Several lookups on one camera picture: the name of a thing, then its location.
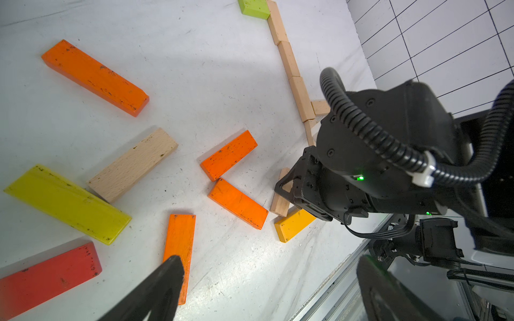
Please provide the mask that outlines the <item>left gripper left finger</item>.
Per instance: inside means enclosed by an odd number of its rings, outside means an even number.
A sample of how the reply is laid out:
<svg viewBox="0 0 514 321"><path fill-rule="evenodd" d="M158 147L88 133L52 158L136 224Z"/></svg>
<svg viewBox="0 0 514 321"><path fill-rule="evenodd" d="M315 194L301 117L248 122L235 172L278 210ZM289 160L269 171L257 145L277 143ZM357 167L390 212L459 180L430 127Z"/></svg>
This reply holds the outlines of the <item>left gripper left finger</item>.
<svg viewBox="0 0 514 321"><path fill-rule="evenodd" d="M101 320L173 320L185 270L178 255L166 259Z"/></svg>

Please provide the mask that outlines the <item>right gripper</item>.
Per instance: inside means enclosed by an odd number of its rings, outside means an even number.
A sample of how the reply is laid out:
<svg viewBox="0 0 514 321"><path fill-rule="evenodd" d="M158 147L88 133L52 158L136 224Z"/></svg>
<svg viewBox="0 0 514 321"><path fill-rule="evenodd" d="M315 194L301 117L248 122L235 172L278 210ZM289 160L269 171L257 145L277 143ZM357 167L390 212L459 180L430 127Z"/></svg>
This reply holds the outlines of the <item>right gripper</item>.
<svg viewBox="0 0 514 321"><path fill-rule="evenodd" d="M274 191L324 221L350 222L352 217L367 218L373 212L367 194L325 167L315 147L304 149Z"/></svg>

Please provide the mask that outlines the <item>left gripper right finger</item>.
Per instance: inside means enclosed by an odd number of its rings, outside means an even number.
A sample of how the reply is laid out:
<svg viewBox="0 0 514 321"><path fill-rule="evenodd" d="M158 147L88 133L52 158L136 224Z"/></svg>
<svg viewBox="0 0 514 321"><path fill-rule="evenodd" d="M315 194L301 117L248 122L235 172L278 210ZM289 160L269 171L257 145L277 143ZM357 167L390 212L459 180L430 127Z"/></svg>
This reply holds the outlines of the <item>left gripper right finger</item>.
<svg viewBox="0 0 514 321"><path fill-rule="evenodd" d="M442 319L371 256L361 256L356 274L369 320Z"/></svg>

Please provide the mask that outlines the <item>natural wood block small diagonal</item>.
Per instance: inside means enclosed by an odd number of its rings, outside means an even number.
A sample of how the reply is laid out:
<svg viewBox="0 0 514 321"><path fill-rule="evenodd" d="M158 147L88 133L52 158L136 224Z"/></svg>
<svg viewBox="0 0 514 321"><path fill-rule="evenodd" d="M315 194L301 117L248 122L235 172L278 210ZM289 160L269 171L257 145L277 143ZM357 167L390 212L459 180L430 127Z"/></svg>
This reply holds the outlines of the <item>natural wood block small diagonal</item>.
<svg viewBox="0 0 514 321"><path fill-rule="evenodd" d="M279 180L288 174L290 168L283 168L279 175ZM284 190L290 192L293 186L293 182L290 181L284 186ZM278 215L279 217L286 217L288 215L290 202L285 198L281 197L278 193L274 193L273 202L270 206L270 212Z"/></svg>

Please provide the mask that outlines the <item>natural wood block vertical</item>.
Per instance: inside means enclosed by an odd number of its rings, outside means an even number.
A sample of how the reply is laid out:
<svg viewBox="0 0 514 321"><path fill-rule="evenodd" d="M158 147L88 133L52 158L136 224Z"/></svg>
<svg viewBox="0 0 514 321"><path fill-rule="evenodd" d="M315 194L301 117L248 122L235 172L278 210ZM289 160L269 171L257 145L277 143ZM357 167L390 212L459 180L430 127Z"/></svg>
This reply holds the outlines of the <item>natural wood block vertical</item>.
<svg viewBox="0 0 514 321"><path fill-rule="evenodd" d="M321 123L316 120L306 120L304 122L307 142L309 146L315 146L317 141L317 136L319 133L319 129L321 127Z"/></svg>

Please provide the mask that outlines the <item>red block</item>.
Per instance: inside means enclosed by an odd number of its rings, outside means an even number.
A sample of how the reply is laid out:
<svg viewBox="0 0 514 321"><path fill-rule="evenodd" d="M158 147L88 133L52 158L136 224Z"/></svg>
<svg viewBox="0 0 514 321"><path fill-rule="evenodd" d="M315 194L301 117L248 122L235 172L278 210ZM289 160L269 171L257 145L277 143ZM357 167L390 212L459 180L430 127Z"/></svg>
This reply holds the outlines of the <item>red block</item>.
<svg viewBox="0 0 514 321"><path fill-rule="evenodd" d="M95 278L103 271L88 242L1 279L1 319L11 320Z"/></svg>

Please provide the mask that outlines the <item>green block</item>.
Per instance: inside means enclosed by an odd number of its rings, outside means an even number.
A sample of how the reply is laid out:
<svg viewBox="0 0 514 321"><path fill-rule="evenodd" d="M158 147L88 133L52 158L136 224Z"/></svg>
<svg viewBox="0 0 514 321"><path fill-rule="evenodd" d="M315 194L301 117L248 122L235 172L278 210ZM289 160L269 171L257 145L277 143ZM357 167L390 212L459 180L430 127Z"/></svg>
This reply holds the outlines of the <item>green block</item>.
<svg viewBox="0 0 514 321"><path fill-rule="evenodd" d="M266 0L238 0L241 13L246 16L267 20L270 9Z"/></svg>

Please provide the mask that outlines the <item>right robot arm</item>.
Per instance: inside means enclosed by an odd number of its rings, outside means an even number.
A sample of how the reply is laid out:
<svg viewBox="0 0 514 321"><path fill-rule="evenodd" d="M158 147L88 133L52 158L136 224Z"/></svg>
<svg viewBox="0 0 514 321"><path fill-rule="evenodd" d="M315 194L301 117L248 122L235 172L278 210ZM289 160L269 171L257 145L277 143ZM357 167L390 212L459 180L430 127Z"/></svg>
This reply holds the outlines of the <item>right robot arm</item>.
<svg viewBox="0 0 514 321"><path fill-rule="evenodd" d="M405 227L365 234L375 240L404 237L415 223L454 211L476 250L513 255L512 83L468 120L454 119L421 82L352 92L325 68L320 85L329 114L277 194L344 226L371 213L408 216Z"/></svg>

